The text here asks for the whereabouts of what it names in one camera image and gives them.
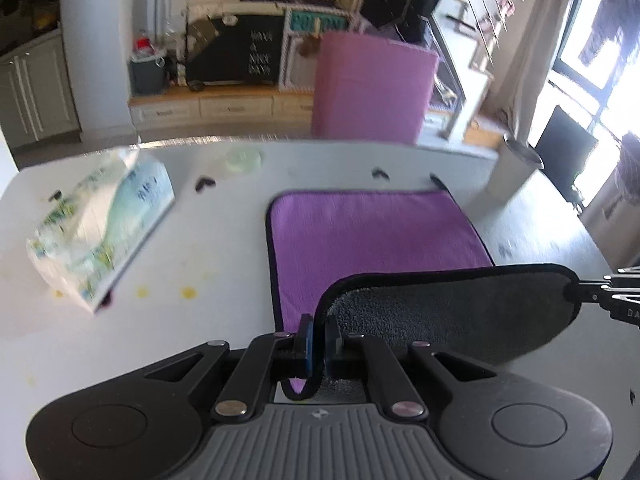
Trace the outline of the black chalkboard cabinet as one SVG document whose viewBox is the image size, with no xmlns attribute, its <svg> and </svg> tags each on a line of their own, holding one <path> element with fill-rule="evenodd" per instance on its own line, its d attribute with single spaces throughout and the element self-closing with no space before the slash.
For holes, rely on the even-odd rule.
<svg viewBox="0 0 640 480">
<path fill-rule="evenodd" d="M 198 18 L 186 29 L 186 83 L 208 86 L 279 82 L 284 16 L 225 13 Z"/>
</svg>

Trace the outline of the low white drawer unit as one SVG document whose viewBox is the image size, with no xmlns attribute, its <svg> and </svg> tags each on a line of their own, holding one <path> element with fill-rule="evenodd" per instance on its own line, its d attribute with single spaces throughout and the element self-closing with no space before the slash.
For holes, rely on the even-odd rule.
<svg viewBox="0 0 640 480">
<path fill-rule="evenodd" d="M 131 121 L 137 130 L 309 122 L 314 94 L 263 86 L 206 87 L 200 92 L 186 87 L 170 87 L 155 96 L 133 96 L 128 105 Z"/>
</svg>

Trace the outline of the grey waste bin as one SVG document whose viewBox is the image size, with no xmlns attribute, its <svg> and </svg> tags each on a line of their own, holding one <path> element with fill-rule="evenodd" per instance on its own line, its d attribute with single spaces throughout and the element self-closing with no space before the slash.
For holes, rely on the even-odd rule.
<svg viewBox="0 0 640 480">
<path fill-rule="evenodd" d="M 133 55 L 130 60 L 132 91 L 137 96 L 152 96 L 163 91 L 166 84 L 165 53 Z"/>
</svg>

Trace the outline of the staircase with metal railing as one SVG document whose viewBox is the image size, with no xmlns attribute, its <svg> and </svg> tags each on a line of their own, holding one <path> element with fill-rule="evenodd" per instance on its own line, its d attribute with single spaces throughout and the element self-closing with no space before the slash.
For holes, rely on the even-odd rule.
<svg viewBox="0 0 640 480">
<path fill-rule="evenodd" d="M 451 125 L 442 132 L 450 142 L 463 140 L 494 82 L 494 61 L 515 5 L 522 0 L 439 0 L 433 18 L 444 38 L 457 80 L 451 88 L 460 102 Z"/>
</svg>

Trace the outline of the tissue pack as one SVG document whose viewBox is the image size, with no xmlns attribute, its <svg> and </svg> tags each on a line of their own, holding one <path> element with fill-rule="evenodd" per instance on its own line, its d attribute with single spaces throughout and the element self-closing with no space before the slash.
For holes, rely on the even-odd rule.
<svg viewBox="0 0 640 480">
<path fill-rule="evenodd" d="M 93 313 L 175 201 L 166 167 L 118 148 L 62 196 L 26 242 L 44 281 Z"/>
</svg>

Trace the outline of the teal poison sign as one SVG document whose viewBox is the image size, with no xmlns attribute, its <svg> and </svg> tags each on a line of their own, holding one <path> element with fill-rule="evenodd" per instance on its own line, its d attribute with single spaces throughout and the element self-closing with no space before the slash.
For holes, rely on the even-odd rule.
<svg viewBox="0 0 640 480">
<path fill-rule="evenodd" d="M 292 32 L 323 34 L 329 30 L 346 30 L 348 25 L 347 15 L 303 10 L 291 12 L 290 29 Z"/>
</svg>

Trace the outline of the grey kitchen cabinet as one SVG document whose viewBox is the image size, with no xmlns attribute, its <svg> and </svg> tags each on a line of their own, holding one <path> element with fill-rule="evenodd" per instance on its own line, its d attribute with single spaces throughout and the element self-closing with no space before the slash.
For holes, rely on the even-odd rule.
<svg viewBox="0 0 640 480">
<path fill-rule="evenodd" d="M 2 56 L 1 131 L 10 148 L 78 130 L 62 32 Z"/>
</svg>

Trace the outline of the grey microfibre towel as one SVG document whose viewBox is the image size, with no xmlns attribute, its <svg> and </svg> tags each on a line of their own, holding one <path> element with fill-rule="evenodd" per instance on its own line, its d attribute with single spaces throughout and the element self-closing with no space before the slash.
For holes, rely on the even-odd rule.
<svg viewBox="0 0 640 480">
<path fill-rule="evenodd" d="M 490 365 L 533 352 L 564 332 L 580 310 L 577 274 L 559 264 L 438 272 L 366 273 L 331 284 L 312 312 L 314 356 L 329 318 L 343 334 L 380 337 L 403 354 L 425 341 Z"/>
</svg>

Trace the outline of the pale green round lid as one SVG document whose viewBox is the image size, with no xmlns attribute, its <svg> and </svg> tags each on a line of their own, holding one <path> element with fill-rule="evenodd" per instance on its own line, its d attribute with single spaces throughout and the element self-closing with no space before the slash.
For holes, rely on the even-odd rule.
<svg viewBox="0 0 640 480">
<path fill-rule="evenodd" d="M 232 174 L 251 174 L 262 168 L 262 152 L 257 148 L 232 148 L 224 163 Z"/>
</svg>

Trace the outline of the beige curtain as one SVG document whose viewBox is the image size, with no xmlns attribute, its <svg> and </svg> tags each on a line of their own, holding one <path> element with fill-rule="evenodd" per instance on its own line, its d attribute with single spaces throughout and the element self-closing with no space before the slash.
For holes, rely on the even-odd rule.
<svg viewBox="0 0 640 480">
<path fill-rule="evenodd" d="M 538 96 L 546 84 L 573 0 L 535 0 L 532 14 L 495 97 L 496 112 L 526 144 Z"/>
</svg>

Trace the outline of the white steel-rimmed cup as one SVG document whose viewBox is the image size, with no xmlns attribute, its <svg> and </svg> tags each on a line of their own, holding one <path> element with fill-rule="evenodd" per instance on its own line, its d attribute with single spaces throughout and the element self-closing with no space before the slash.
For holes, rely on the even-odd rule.
<svg viewBox="0 0 640 480">
<path fill-rule="evenodd" d="M 536 170 L 543 170 L 544 162 L 528 144 L 512 136 L 504 136 L 498 149 L 498 159 L 486 184 L 487 193 L 501 200 L 510 200 Z"/>
</svg>

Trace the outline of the pink upright cushion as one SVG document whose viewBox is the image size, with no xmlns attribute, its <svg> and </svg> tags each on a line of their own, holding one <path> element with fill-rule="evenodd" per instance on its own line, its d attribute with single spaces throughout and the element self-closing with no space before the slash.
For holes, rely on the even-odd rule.
<svg viewBox="0 0 640 480">
<path fill-rule="evenodd" d="M 311 136 L 416 144 L 438 66 L 433 50 L 356 32 L 327 32 L 314 78 Z"/>
</svg>

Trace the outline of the purple microfibre towel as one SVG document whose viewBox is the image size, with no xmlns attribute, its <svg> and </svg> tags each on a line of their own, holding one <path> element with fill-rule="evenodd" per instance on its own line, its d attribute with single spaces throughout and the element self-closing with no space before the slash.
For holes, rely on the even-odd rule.
<svg viewBox="0 0 640 480">
<path fill-rule="evenodd" d="M 267 208 L 266 242 L 274 326 L 287 332 L 342 278 L 494 263 L 446 190 L 286 192 Z"/>
</svg>

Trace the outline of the black folding chair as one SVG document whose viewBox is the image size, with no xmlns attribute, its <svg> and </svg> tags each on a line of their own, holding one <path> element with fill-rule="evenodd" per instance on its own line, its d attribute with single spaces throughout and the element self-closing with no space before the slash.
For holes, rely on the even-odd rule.
<svg viewBox="0 0 640 480">
<path fill-rule="evenodd" d="M 575 188 L 575 181 L 597 143 L 591 133 L 557 105 L 535 146 L 544 163 L 542 172 L 580 214 L 584 211 L 584 200 Z"/>
</svg>

